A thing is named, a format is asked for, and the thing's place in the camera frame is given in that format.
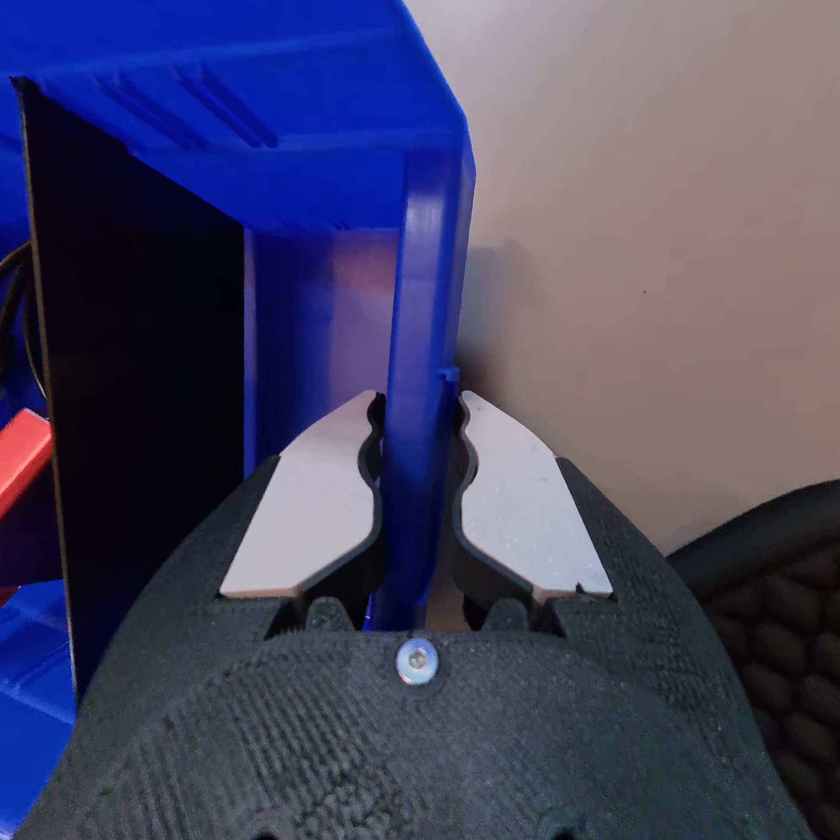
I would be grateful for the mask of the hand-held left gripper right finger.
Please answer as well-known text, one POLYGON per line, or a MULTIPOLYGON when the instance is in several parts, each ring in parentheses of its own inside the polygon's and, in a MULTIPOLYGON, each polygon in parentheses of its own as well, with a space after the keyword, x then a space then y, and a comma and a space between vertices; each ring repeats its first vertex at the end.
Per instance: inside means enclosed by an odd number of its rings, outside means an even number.
POLYGON ((556 604, 615 610, 613 583, 559 461, 534 432, 472 391, 458 396, 450 570, 470 629, 502 602, 527 627, 556 604))

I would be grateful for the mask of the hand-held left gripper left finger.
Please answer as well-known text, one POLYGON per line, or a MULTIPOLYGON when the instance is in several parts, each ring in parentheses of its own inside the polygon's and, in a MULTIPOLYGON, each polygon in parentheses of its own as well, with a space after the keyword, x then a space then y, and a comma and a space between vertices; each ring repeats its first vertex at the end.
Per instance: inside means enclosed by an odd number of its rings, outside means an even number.
POLYGON ((280 453, 219 593, 229 599, 320 597, 362 627, 385 576, 385 395, 364 391, 280 453))

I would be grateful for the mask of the red ethernet switch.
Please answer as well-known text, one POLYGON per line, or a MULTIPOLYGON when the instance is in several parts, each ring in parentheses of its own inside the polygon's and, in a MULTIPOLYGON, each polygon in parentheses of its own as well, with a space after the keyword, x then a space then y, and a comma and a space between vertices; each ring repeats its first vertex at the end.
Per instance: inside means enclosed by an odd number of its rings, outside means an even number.
POLYGON ((50 422, 25 408, 1 432, 1 518, 19 502, 51 459, 50 422))

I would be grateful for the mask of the blue plastic bin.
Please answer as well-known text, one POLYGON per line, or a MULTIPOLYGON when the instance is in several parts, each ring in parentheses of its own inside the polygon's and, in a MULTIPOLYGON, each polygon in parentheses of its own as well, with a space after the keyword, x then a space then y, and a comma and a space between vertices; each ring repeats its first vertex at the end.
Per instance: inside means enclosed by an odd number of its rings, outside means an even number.
POLYGON ((2 256, 23 239, 33 264, 13 77, 241 223, 243 477, 385 394, 372 621, 408 628, 438 554, 476 166, 404 3, 2 2, 2 256))

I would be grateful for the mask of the black office chair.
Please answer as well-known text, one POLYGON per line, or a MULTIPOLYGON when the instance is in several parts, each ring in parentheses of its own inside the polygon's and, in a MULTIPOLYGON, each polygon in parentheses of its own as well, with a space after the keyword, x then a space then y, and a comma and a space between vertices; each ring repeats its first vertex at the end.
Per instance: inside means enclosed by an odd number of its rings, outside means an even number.
POLYGON ((839 481, 785 493, 669 555, 738 673, 817 838, 839 838, 839 481))

